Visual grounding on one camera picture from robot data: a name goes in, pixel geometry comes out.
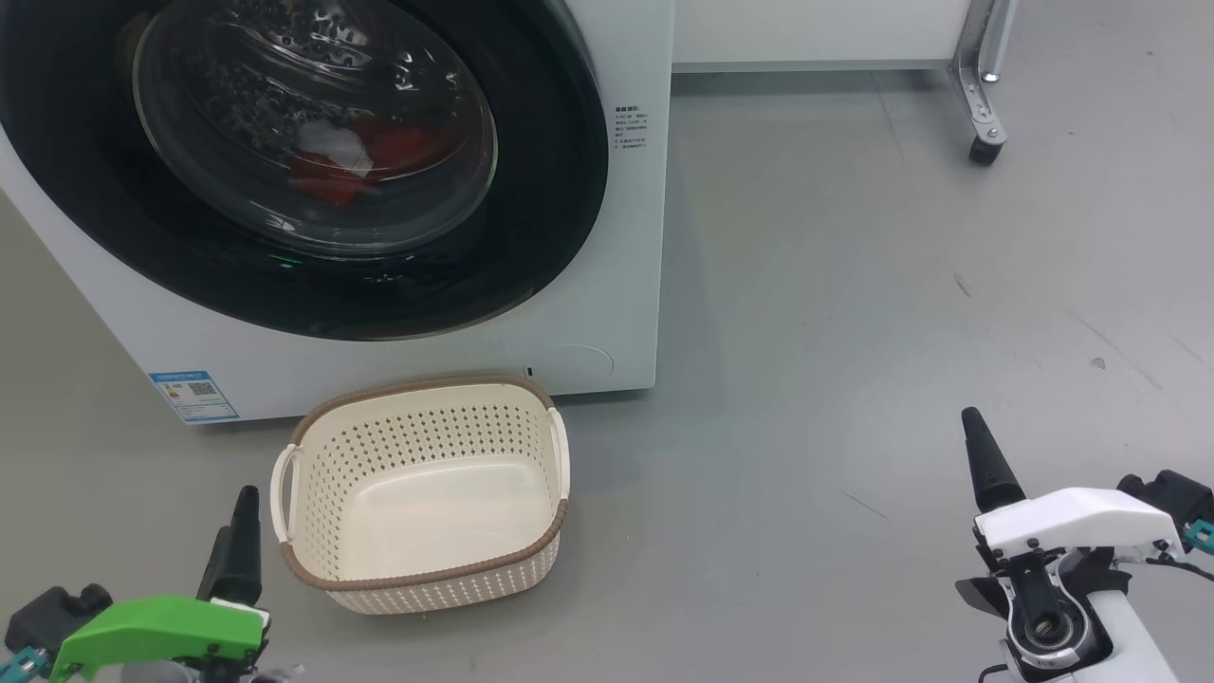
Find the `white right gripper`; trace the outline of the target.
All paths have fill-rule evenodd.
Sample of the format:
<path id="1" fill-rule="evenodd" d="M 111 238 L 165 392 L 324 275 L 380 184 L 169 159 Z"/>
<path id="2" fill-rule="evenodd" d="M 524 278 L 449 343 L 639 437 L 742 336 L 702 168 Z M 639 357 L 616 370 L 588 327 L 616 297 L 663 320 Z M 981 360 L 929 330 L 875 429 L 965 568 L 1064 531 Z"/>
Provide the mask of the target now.
<path id="1" fill-rule="evenodd" d="M 1027 500 L 976 406 L 961 410 L 968 471 L 985 545 L 1006 558 L 1110 547 L 1141 559 L 1186 553 L 1172 516 L 1114 489 L 1068 488 Z"/>

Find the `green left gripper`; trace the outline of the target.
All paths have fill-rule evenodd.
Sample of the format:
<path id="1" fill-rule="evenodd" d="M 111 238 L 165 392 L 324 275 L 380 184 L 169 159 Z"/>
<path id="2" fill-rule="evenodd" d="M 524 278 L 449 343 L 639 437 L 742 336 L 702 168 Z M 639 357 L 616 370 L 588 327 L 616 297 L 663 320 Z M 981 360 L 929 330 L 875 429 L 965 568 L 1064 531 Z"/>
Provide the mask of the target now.
<path id="1" fill-rule="evenodd" d="M 166 594 L 117 602 L 66 637 L 49 681 L 68 682 L 74 675 L 91 681 L 112 665 L 178 658 L 251 664 L 262 649 L 267 617 L 255 609 L 208 602 L 219 594 L 226 562 L 229 601 L 256 604 L 262 593 L 256 486 L 240 489 L 229 527 L 219 528 L 195 599 Z"/>

